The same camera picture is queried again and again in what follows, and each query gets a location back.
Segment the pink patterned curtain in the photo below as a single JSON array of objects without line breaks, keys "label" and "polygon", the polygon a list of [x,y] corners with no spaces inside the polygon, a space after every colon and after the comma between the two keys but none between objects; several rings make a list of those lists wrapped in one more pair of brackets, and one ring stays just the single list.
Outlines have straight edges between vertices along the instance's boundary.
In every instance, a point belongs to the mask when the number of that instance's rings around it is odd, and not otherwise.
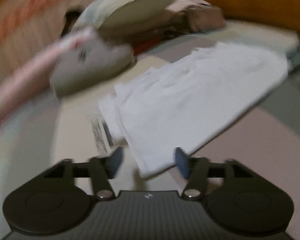
[{"label": "pink patterned curtain", "polygon": [[0,0],[0,83],[54,42],[64,15],[94,0]]}]

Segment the grey round cushion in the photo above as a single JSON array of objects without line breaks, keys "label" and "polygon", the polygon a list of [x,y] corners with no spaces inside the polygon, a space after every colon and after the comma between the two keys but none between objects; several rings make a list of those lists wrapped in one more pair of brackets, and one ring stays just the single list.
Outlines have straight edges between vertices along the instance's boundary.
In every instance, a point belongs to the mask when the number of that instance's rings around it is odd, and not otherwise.
[{"label": "grey round cushion", "polygon": [[96,37],[59,57],[50,75],[50,87],[58,98],[70,96],[117,76],[133,64],[130,44]]}]

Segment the striped pastel pillow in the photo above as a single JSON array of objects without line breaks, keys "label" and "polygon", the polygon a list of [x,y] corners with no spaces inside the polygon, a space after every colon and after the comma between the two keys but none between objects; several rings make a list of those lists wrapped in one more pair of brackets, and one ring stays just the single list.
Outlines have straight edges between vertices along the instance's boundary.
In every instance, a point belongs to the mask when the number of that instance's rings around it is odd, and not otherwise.
[{"label": "striped pastel pillow", "polygon": [[71,31],[92,29],[103,38],[124,38],[164,30],[175,13],[168,7],[177,0],[94,0],[83,10]]}]

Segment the black clothes pile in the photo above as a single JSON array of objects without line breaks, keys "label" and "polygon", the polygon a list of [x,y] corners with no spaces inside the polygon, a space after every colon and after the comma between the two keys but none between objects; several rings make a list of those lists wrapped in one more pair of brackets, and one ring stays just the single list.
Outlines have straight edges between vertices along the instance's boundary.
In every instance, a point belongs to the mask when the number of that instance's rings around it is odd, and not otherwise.
[{"label": "black clothes pile", "polygon": [[77,21],[77,19],[79,18],[79,16],[81,15],[82,10],[79,9],[73,9],[73,10],[68,10],[64,16],[65,18],[65,24],[63,27],[63,30],[61,32],[61,37],[65,36],[66,34],[68,34],[74,23]]}]

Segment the patchwork pastel bed sheet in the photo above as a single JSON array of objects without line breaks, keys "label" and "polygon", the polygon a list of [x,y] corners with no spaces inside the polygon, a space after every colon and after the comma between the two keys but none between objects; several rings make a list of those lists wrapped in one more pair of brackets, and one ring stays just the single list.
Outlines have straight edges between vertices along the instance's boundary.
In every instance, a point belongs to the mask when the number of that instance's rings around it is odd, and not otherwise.
[{"label": "patchwork pastel bed sheet", "polygon": [[[291,31],[230,20],[221,31],[183,36],[147,51],[118,81],[177,61],[193,48],[215,41],[261,45],[280,53],[298,44]],[[112,82],[104,83],[63,100],[46,92],[0,126],[0,239],[10,230],[2,202],[11,191],[64,158],[85,162],[98,155],[97,103],[112,87]],[[286,191],[295,207],[287,232],[300,239],[300,74],[286,80],[198,154],[217,163],[236,159]]]}]

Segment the pink handbag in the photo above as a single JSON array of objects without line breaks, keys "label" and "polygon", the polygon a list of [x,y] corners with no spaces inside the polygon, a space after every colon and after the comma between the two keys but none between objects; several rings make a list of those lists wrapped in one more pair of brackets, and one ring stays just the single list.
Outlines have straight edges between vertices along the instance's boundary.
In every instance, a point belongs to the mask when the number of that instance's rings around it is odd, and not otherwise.
[{"label": "pink handbag", "polygon": [[219,7],[191,5],[185,9],[184,15],[190,33],[214,31],[226,26],[223,12]]}]

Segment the white long-sleeve shirt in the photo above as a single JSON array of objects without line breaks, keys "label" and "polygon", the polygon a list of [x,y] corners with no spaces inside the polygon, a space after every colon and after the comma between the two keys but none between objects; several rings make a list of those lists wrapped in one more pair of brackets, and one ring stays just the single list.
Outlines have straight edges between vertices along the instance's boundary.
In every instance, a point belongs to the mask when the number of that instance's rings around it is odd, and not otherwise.
[{"label": "white long-sleeve shirt", "polygon": [[192,153],[288,76],[285,55],[262,46],[216,42],[173,63],[153,57],[110,82],[88,120],[126,142],[142,178],[175,164],[174,150]]}]

